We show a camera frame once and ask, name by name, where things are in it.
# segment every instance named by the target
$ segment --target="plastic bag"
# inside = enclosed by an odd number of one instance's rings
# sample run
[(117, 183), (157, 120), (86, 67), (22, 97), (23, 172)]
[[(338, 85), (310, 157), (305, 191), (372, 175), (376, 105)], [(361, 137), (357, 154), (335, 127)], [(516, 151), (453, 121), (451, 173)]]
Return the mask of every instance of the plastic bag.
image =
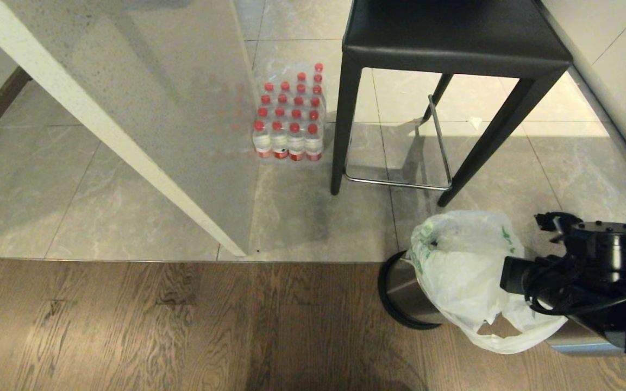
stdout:
[[(499, 286), (504, 257), (524, 255), (503, 213), (435, 215), (415, 227), (411, 242), (410, 260), (425, 294), (477, 346), (500, 354), (519, 353), (544, 341), (567, 321), (532, 311), (522, 295)], [(500, 313), (522, 334), (502, 338), (477, 333)]]

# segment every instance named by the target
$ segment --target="stainless steel trash can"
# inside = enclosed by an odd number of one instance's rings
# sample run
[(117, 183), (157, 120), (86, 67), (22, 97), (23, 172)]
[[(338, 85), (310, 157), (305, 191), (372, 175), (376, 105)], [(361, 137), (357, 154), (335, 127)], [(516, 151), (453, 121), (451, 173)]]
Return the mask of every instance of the stainless steel trash can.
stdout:
[(422, 291), (415, 268), (399, 252), (383, 263), (378, 273), (378, 294), (385, 310), (411, 329), (428, 330), (448, 323)]

